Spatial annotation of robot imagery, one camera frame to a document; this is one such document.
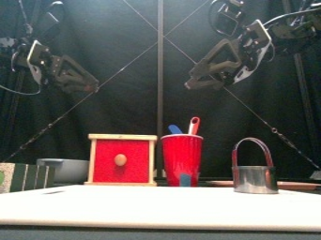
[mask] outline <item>black curtain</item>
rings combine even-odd
[[[30,18],[36,1],[22,2]],[[38,16],[49,3],[50,1],[42,1]],[[251,76],[227,86],[227,90],[188,90],[184,82],[190,78],[194,62],[202,59],[222,39],[208,25],[211,1],[164,0],[160,23],[156,0],[65,0],[62,3],[65,18],[60,32],[41,43],[49,46],[52,54],[72,57],[103,85],[97,93],[84,101],[85,93],[66,94],[53,84],[32,97],[17,97],[0,90],[1,159],[45,128],[45,134],[9,162],[33,164],[37,158],[88,160],[89,133],[156,135],[156,42],[157,24],[163,24],[161,131],[168,134],[169,124],[187,131],[191,118],[200,117],[199,135],[204,138],[200,176],[231,177],[231,149],[246,137],[260,139],[268,146],[279,177],[306,178],[311,175],[313,166],[279,140],[270,128],[274,127],[306,156],[313,158],[297,66],[291,55],[275,56],[272,61],[262,62]],[[1,38],[20,38],[24,35],[24,25],[18,6],[12,1],[5,1],[1,8],[14,11],[14,14],[1,11]],[[244,1],[244,11],[244,24],[250,24],[255,19],[263,23],[285,13],[282,1],[271,0]],[[318,48],[317,43],[303,52],[313,123],[317,129]],[[4,62],[6,64],[1,68],[1,72],[5,72],[1,75],[1,84],[18,91],[33,92],[37,84],[28,70],[22,67],[20,69],[25,73],[17,88],[17,73],[10,76],[8,61]],[[64,115],[79,102],[79,106]],[[61,120],[48,127],[61,116]],[[264,164],[260,149],[252,143],[242,143],[238,153],[240,165]]]

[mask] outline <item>metal pail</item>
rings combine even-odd
[[[260,146],[264,152],[267,166],[236,166],[236,148],[242,141],[252,141]],[[278,193],[271,154],[267,146],[260,140],[255,138],[244,138],[236,143],[231,152],[231,171],[235,192],[263,194]]]

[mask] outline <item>wooden box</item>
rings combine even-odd
[[[85,185],[155,186],[156,136],[89,134],[89,173]]]

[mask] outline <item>table surface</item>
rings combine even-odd
[[[0,225],[321,233],[321,195],[66,186],[0,195]]]

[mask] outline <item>red cup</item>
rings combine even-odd
[[[203,138],[191,134],[171,134],[160,140],[168,186],[196,187]]]

